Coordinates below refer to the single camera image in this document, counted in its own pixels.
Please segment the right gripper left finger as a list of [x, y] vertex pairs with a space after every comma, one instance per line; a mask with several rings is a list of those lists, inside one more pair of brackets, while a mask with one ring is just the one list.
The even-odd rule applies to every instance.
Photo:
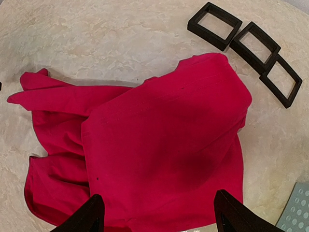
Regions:
[[104, 216], [103, 199], [95, 194], [52, 232], [103, 232]]

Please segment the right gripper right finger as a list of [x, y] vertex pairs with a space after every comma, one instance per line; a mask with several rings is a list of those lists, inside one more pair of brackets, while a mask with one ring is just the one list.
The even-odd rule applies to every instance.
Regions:
[[274, 225], [254, 214], [226, 190], [216, 192], [214, 211], [219, 232], [274, 231]]

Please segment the red t-shirt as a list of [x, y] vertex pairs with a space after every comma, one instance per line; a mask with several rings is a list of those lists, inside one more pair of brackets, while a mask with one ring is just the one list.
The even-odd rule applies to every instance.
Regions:
[[25, 201], [59, 226], [92, 195], [108, 232], [180, 232], [215, 222], [218, 190], [243, 199], [238, 131], [252, 97], [225, 55], [181, 60], [138, 87], [75, 86], [26, 72], [8, 97], [47, 151], [30, 157]]

